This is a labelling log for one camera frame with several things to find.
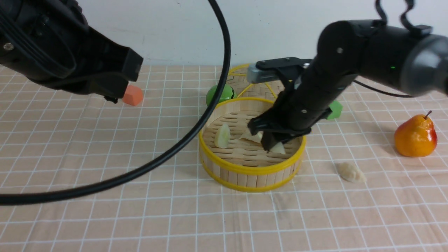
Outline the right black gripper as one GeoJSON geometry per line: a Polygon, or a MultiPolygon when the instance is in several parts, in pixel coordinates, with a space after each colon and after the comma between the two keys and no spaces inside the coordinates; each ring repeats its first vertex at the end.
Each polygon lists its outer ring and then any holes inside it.
{"type": "Polygon", "coordinates": [[[311,62],[294,82],[284,85],[274,105],[248,122],[251,135],[263,131],[261,145],[267,152],[283,147],[284,136],[302,136],[330,114],[329,105],[354,81],[356,73],[331,74],[311,62]]]}

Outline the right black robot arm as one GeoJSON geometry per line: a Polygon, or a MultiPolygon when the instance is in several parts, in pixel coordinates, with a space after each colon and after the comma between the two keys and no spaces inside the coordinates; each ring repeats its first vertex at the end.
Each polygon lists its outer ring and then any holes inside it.
{"type": "Polygon", "coordinates": [[[406,4],[401,28],[388,25],[377,0],[379,20],[329,24],[320,34],[313,59],[285,57],[249,66],[250,83],[280,80],[285,88],[271,108],[248,122],[252,135],[263,133],[264,150],[309,134],[358,76],[410,96],[430,91],[447,94],[447,37],[433,34],[425,24],[411,24],[406,15],[414,2],[406,4]]]}

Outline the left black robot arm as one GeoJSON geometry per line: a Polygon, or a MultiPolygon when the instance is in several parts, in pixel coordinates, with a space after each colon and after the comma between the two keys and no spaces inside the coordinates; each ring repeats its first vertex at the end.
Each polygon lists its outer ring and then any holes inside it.
{"type": "Polygon", "coordinates": [[[138,105],[143,58],[89,26],[75,0],[2,0],[1,65],[30,81],[76,95],[138,105]]]}

